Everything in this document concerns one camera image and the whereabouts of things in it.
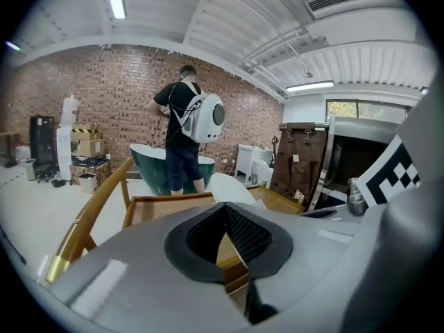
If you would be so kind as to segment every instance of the air vent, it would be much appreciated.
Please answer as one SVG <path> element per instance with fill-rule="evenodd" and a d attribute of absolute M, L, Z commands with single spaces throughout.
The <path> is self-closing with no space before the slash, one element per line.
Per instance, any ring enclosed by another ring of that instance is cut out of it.
<path fill-rule="evenodd" d="M 310 0 L 307 2 L 311 13 L 317 18 L 359 8 L 398 7 L 402 4 L 401 0 Z"/>

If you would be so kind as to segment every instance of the electric cable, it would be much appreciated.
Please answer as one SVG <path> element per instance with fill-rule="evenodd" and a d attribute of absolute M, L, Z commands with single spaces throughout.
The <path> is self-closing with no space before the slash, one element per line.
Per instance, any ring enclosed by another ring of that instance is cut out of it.
<path fill-rule="evenodd" d="M 18 251 L 18 249 L 17 249 L 16 247 L 14 247 L 14 244 L 12 244 L 11 240 L 9 240 L 8 236 L 6 236 L 6 233 L 5 233 L 5 231 L 3 230 L 3 228 L 1 227 L 1 225 L 0 225 L 0 232 L 1 232 L 2 235 L 3 235 L 3 238 L 9 243 L 9 245 L 11 246 L 11 248 L 17 253 L 17 255 L 19 256 L 20 261 L 21 261 L 24 265 L 26 265 L 26 259 L 25 259 L 25 257 L 24 257 L 22 254 L 20 254 L 20 252 Z"/>
<path fill-rule="evenodd" d="M 199 153 L 202 153 L 205 149 L 207 149 L 207 144 L 208 144 L 208 143 L 205 143 L 205 147 L 203 148 L 203 150 L 200 150 L 200 149 L 199 149 Z"/>
<path fill-rule="evenodd" d="M 228 172 L 228 176 L 230 176 L 231 170 L 233 170 L 233 168 L 234 168 L 234 163 L 231 164 L 231 168 L 230 168 L 230 171 Z"/>
<path fill-rule="evenodd" d="M 170 91 L 170 93 L 169 93 L 169 96 L 168 96 L 168 103 L 169 103 L 173 108 L 176 108 L 176 109 L 178 109 L 178 110 L 180 110 L 180 111 L 183 111 L 184 113 L 189 112 L 188 118 L 187 118 L 187 120 L 181 125 L 181 127 L 178 128 L 178 129 L 172 134 L 172 136 L 170 136 L 169 139 L 165 140 L 165 143 L 162 143 L 162 144 L 160 144 L 160 145 L 158 145 L 158 146 L 156 146 L 156 147 L 154 147 L 154 148 L 159 148 L 159 147 L 161 147 L 161 146 L 164 146 L 164 145 L 167 144 L 169 141 L 171 141 L 171 140 L 173 139 L 173 137 L 178 133 L 178 131 L 182 130 L 183 126 L 188 122 L 188 120 L 189 120 L 189 118 L 190 118 L 190 116 L 191 116 L 191 112 L 193 112 L 193 111 L 197 111 L 197 110 L 201 107 L 201 105 L 202 105 L 201 100 L 197 100 L 193 105 L 191 105 L 190 108 L 188 108 L 188 109 L 182 109 L 182 108 L 179 108 L 178 106 L 175 106 L 175 105 L 171 102 L 171 95 L 173 94 L 174 89 L 176 88 L 176 86 L 179 85 L 179 83 L 182 82 L 182 80 L 184 80 L 188 75 L 190 75 L 190 73 L 191 73 L 191 72 L 189 71 L 186 75 L 184 75 L 184 76 L 183 76 L 183 77 L 182 77 L 182 78 L 181 78 L 181 79 L 180 79 L 180 80 L 179 80 L 179 81 L 173 86 L 173 88 L 171 89 L 171 91 Z M 198 106 L 197 108 L 193 108 L 193 106 L 196 105 L 197 103 L 199 103 L 199 106 Z M 156 127 L 156 129 L 155 129 L 155 131 L 154 131 L 153 137 L 151 138 L 151 143 L 150 143 L 150 147 L 151 147 L 151 148 L 153 147 L 154 136 L 155 136 L 157 130 L 159 129 L 159 125 L 160 125 L 160 121 L 161 121 L 161 120 L 162 120 L 162 117 L 159 117 L 159 122 L 157 123 L 157 127 Z"/>

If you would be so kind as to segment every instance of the black cabinet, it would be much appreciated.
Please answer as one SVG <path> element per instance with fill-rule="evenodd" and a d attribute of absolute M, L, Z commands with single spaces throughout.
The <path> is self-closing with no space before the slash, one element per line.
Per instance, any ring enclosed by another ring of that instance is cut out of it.
<path fill-rule="evenodd" d="M 54 167 L 54 117 L 31 117 L 29 146 L 36 165 L 50 164 Z"/>

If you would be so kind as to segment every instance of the man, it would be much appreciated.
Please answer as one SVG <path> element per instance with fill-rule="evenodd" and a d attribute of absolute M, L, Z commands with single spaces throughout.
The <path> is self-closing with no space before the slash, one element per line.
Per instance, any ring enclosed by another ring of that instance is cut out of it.
<path fill-rule="evenodd" d="M 179 77 L 181 81 L 192 83 L 197 93 L 202 90 L 196 83 L 197 73 L 193 66 L 185 65 L 180 69 Z M 166 132 L 166 175 L 168 178 L 171 195 L 183 194 L 183 171 L 188 178 L 193 180 L 198 193 L 205 192 L 205 183 L 199 171 L 198 151 L 199 143 L 184 135 L 181 130 L 178 118 L 172 108 L 176 110 L 179 117 L 183 117 L 184 110 L 189 102 L 195 97 L 193 91 L 185 83 L 171 83 L 164 87 L 148 103 L 148 111 L 156 117 L 169 118 L 168 130 Z M 161 106 L 170 107 L 168 117 L 161 111 Z"/>

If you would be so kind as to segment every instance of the dark shorts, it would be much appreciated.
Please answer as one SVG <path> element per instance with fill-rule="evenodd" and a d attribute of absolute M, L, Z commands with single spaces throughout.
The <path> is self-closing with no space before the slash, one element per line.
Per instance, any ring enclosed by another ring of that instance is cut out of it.
<path fill-rule="evenodd" d="M 202 174 L 199 171 L 199 153 L 187 149 L 166 150 L 166 177 L 169 188 L 179 191 L 183 188 L 183 172 L 190 180 L 199 180 Z"/>

